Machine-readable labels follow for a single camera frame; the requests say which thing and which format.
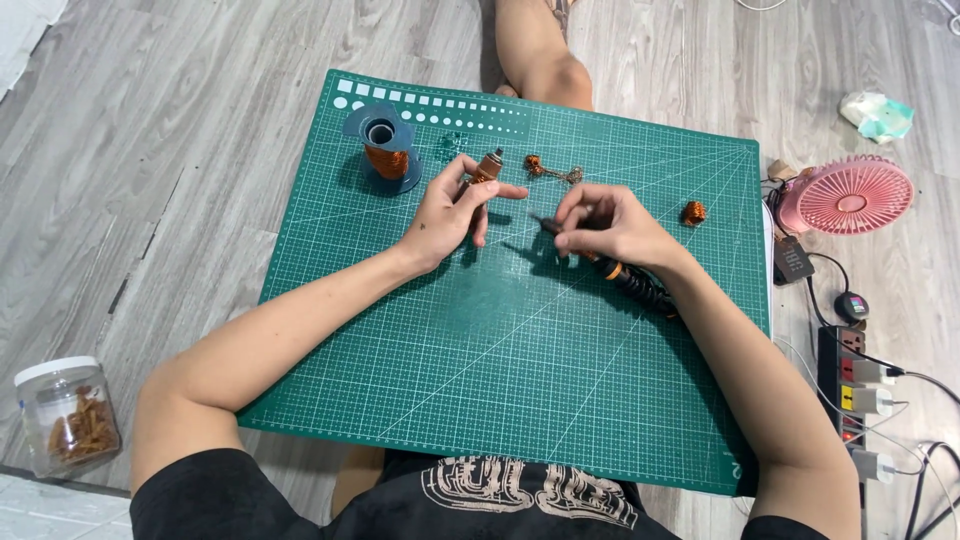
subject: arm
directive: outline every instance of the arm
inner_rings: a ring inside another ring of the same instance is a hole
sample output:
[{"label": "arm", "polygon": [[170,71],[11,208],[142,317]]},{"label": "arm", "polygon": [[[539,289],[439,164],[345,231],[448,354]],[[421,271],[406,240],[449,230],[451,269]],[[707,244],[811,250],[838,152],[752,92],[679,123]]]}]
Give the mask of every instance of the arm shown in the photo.
[{"label": "arm", "polygon": [[782,516],[830,538],[858,538],[857,474],[816,393],[633,192],[578,185],[556,219],[567,231],[556,238],[561,255],[600,252],[649,269],[669,290],[759,460],[751,518]]},{"label": "arm", "polygon": [[472,185],[466,156],[431,182],[396,246],[349,268],[282,294],[224,324],[161,363],[144,382],[133,419],[131,491],[167,465],[217,448],[243,450],[234,412],[266,391],[341,325],[387,293],[437,267],[472,232],[487,231],[485,203],[522,199],[526,190],[501,183]]}]

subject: printed graphic on shirt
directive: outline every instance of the printed graphic on shirt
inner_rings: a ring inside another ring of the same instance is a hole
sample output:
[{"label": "printed graphic on shirt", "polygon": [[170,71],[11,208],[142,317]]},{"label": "printed graphic on shirt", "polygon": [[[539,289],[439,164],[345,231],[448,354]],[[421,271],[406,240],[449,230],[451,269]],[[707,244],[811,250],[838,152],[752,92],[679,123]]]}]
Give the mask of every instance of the printed graphic on shirt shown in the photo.
[{"label": "printed graphic on shirt", "polygon": [[440,506],[479,512],[517,512],[534,498],[520,488],[523,461],[502,457],[448,457],[420,473],[423,493]]},{"label": "printed graphic on shirt", "polygon": [[619,484],[573,467],[547,465],[543,491],[536,498],[537,507],[550,515],[590,518],[630,530],[636,523],[636,511]]}]

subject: wooden floor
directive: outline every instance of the wooden floor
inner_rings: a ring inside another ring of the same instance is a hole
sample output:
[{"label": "wooden floor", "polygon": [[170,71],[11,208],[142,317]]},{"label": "wooden floor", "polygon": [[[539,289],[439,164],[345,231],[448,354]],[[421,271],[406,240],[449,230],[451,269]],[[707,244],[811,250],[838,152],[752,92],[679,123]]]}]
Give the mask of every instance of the wooden floor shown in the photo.
[{"label": "wooden floor", "polygon": [[[946,21],[933,0],[788,0],[765,13],[733,0],[585,0],[570,42],[602,112],[752,137],[798,167],[859,153],[899,163],[918,189],[899,222],[804,243],[846,263],[870,301],[869,353],[960,389],[960,37]],[[2,464],[28,463],[9,383],[21,368],[96,355],[129,436],[151,368],[255,304],[329,67],[489,90],[491,23],[487,0],[71,2],[0,104]],[[878,147],[838,117],[856,89],[917,109],[905,141]],[[828,266],[817,276],[822,298],[840,284]],[[776,335],[812,357],[804,289],[775,300]],[[960,445],[960,410],[934,387],[904,379],[896,398],[910,410],[884,432],[910,448]],[[244,439],[294,507],[325,523],[345,447]],[[870,446],[919,467],[876,436]],[[125,488],[128,465],[122,454],[81,480]],[[914,481],[871,485],[871,538],[902,537]],[[946,507],[927,486],[924,507]],[[737,538],[750,503],[642,493],[689,538]],[[934,537],[951,534],[946,523]]]}]

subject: hand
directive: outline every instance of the hand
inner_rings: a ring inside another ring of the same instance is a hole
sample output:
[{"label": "hand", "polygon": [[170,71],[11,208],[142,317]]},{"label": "hand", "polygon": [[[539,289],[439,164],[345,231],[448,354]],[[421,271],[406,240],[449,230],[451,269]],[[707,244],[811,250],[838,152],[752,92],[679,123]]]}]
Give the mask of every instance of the hand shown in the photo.
[{"label": "hand", "polygon": [[564,228],[554,240],[561,257],[593,251],[656,269],[688,255],[626,185],[579,184],[560,201],[555,219]]},{"label": "hand", "polygon": [[486,244],[487,201],[493,197],[524,199],[529,193],[526,187],[500,182],[463,190],[464,175],[472,175],[476,168],[476,161],[461,154],[427,185],[413,223],[396,244],[413,258],[420,273],[433,271],[467,233],[471,233],[474,246]]}]

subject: jar lid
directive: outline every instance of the jar lid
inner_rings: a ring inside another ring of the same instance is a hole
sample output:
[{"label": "jar lid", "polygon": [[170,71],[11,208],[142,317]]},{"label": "jar lid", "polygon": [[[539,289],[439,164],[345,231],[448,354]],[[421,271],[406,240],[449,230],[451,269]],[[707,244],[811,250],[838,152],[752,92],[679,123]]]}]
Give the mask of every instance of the jar lid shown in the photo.
[{"label": "jar lid", "polygon": [[97,363],[97,359],[93,356],[71,356],[70,358],[58,358],[56,360],[50,360],[49,362],[43,362],[42,364],[28,367],[27,369],[21,371],[13,376],[13,385],[19,386],[30,379],[35,379],[41,375],[46,375],[55,371],[61,371],[74,367],[95,367],[99,365],[100,364]]}]

